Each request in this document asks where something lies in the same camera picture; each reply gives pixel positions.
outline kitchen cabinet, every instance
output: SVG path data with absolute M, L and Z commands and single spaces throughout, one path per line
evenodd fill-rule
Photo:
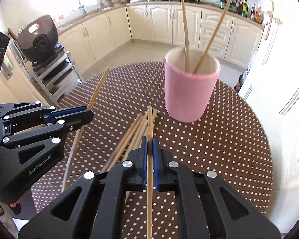
M 106 13 L 82 23 L 96 61 L 114 50 L 114 40 Z
M 213 36 L 215 29 L 216 29 L 215 26 L 202 23 L 200 37 L 207 40 L 211 40 L 211 37 Z M 217 42 L 221 45 L 225 45 L 227 47 L 229 42 L 229 37 L 230 37 L 230 30 L 220 28 L 216 34 L 214 42 Z
M 204 8 L 202 9 L 202 23 L 213 25 L 216 27 L 221 16 L 222 16 L 221 12 L 216 12 Z M 233 16 L 226 15 L 220 27 L 227 30 L 231 30 L 233 19 L 234 19 Z
M 150 40 L 173 43 L 172 9 L 168 4 L 147 5 Z
M 184 24 L 182 6 L 172 5 L 173 10 L 173 44 L 184 46 Z M 198 49 L 199 33 L 202 18 L 202 9 L 200 7 L 185 6 L 189 47 Z
M 115 48 L 132 39 L 125 7 L 109 11 L 106 15 L 110 24 L 110 32 L 114 40 Z
M 210 39 L 200 38 L 198 49 L 204 51 L 209 43 Z M 208 50 L 208 53 L 214 57 L 225 59 L 227 45 L 221 45 L 217 42 L 213 42 Z
M 258 49 L 262 32 L 261 28 L 234 17 L 225 60 L 246 68 Z
M 150 40 L 146 5 L 127 6 L 127 12 L 132 39 Z
M 64 46 L 65 51 L 71 52 L 81 74 L 96 63 L 82 24 L 61 34 L 58 42 Z

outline door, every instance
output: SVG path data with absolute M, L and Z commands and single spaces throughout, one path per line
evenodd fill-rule
M 106 15 L 110 24 L 110 31 L 114 40 L 115 48 L 132 39 L 125 7 L 109 11 Z
M 126 7 L 128 22 L 132 39 L 150 40 L 150 29 L 146 5 L 133 5 Z
M 246 68 L 258 49 L 262 32 L 261 28 L 234 17 L 225 60 Z
M 114 41 L 106 13 L 82 23 L 96 61 L 114 50 Z
M 81 74 L 96 63 L 82 24 L 61 34 L 59 43 L 64 46 L 65 51 L 70 51 Z
M 173 23 L 171 5 L 147 5 L 150 40 L 172 44 Z
M 172 5 L 173 10 L 173 44 L 184 46 L 184 23 L 182 7 Z M 199 32 L 201 26 L 202 9 L 200 7 L 185 6 L 189 47 L 198 49 Z

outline tile floor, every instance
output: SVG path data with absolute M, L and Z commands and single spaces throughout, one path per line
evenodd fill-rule
M 89 79 L 94 75 L 105 71 L 107 67 L 114 68 L 119 65 L 141 62 L 141 61 L 163 61 L 168 50 L 173 48 L 173 45 L 169 44 L 144 44 L 141 42 L 129 43 L 122 49 L 115 52 L 108 60 L 96 63 L 90 69 L 83 73 L 85 79 Z M 221 71 L 219 79 L 230 87 L 234 87 L 238 81 L 238 78 L 244 69 L 240 67 L 229 67 L 224 65 L 224 61 L 221 62 Z

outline utensil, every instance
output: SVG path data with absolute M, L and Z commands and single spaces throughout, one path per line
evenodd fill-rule
M 231 0 L 227 1 L 226 7 L 225 7 L 224 11 L 222 12 L 222 16 L 220 17 L 220 20 L 219 20 L 219 22 L 217 24 L 217 27 L 216 27 L 216 29 L 215 29 L 215 31 L 213 33 L 213 36 L 211 37 L 211 39 L 210 39 L 210 41 L 209 41 L 209 43 L 208 43 L 208 45 L 207 45 L 207 47 L 206 47 L 206 49 L 204 51 L 203 56 L 199 59 L 199 61 L 198 61 L 197 65 L 196 65 L 196 68 L 195 68 L 195 70 L 194 70 L 193 73 L 197 73 L 198 72 L 198 70 L 199 70 L 202 62 L 204 61 L 205 57 L 207 56 L 207 52 L 210 49 L 211 44 L 214 42 L 214 39 L 216 38 L 217 32 L 219 31 L 220 26 L 222 25 L 222 22 L 223 22 L 223 20 L 224 20 L 224 18 L 226 16 L 226 13 L 227 13 L 229 5 L 230 5 L 230 2 L 231 2 Z
M 185 39 L 185 72 L 188 72 L 189 67 L 189 41 L 188 41 L 188 27 L 184 0 L 180 0 L 182 5 L 183 23 L 184 23 L 184 39 Z

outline table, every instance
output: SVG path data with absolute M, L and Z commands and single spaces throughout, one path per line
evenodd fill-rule
M 87 104 L 100 80 L 99 74 L 76 87 L 60 107 Z M 127 64 L 111 70 L 93 106 L 93 121 L 84 129 L 77 154 L 72 157 L 66 184 L 85 171 L 100 172 L 125 131 L 149 104 L 157 108 L 154 136 L 176 161 L 195 172 L 216 171 L 266 212 L 272 187 L 272 160 L 266 135 L 253 111 L 226 84 L 216 83 L 203 116 L 193 123 L 179 123 L 164 105 L 163 62 Z M 32 193 L 40 211 L 60 194 L 65 164 L 75 133 L 69 133 L 65 158 L 44 175 Z M 154 190 L 153 237 L 178 238 L 178 221 L 172 192 Z M 146 235 L 146 192 L 133 192 L 125 206 L 121 238 Z

